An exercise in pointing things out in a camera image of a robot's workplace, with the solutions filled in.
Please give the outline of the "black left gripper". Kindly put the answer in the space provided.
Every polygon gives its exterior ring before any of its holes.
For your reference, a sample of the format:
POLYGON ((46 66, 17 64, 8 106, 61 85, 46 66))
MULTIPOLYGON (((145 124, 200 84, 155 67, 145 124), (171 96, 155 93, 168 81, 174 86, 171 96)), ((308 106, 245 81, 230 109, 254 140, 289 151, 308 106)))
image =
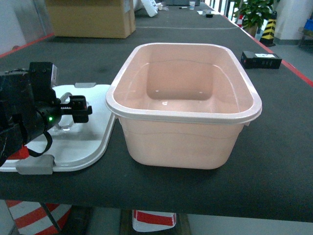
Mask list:
POLYGON ((85 96, 70 95, 63 103, 52 88, 57 68, 52 62, 31 62, 28 69, 0 74, 0 157, 8 159, 40 135, 52 145, 48 131, 63 115, 75 123, 87 123, 92 107, 85 96))

